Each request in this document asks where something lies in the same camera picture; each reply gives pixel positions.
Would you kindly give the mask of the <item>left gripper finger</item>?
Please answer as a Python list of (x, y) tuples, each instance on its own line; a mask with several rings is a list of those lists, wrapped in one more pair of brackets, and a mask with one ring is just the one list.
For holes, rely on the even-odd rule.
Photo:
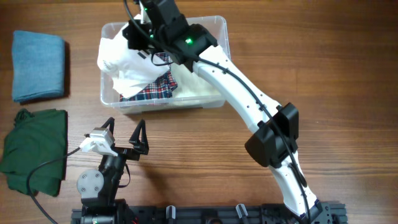
[(129, 143), (133, 145), (133, 150), (137, 154), (148, 155), (149, 143), (146, 134), (146, 122), (144, 119), (140, 120), (136, 126), (133, 134), (129, 138)]
[(106, 128), (111, 134), (114, 133), (114, 121), (113, 117), (109, 117), (108, 120), (101, 126), (101, 128)]

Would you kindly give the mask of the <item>white t-shirt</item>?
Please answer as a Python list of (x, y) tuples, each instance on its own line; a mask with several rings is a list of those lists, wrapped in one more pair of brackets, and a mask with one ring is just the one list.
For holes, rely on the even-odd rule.
[(170, 67), (155, 66), (154, 63), (162, 61), (158, 56), (129, 49), (127, 39), (123, 36), (123, 30), (127, 27), (125, 23), (112, 39), (101, 38), (97, 65), (101, 72), (112, 78), (114, 90), (125, 98), (131, 98), (150, 84), (167, 78)]

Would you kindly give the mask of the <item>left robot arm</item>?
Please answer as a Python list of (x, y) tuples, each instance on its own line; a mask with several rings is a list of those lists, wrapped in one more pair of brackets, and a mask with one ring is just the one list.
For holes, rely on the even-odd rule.
[(138, 216), (124, 199), (116, 199), (124, 171), (130, 173), (127, 161), (138, 161), (149, 152), (146, 122), (139, 121), (129, 138), (132, 148), (115, 146), (114, 118), (110, 117), (101, 127), (85, 135), (80, 144), (83, 152), (93, 151), (102, 155), (97, 169), (81, 173), (76, 186), (81, 195), (82, 208), (72, 211), (72, 223), (138, 223)]

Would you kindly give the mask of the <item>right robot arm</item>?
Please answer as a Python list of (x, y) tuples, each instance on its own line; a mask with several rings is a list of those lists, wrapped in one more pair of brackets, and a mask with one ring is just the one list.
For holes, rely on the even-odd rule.
[(248, 154), (270, 168), (284, 205), (299, 223), (312, 223), (322, 211), (298, 159), (299, 112), (282, 106), (258, 89), (224, 53), (217, 39), (200, 24), (189, 24), (175, 1), (136, 1), (139, 18), (130, 18), (125, 38), (130, 49), (159, 50), (214, 88), (235, 109), (252, 136)]

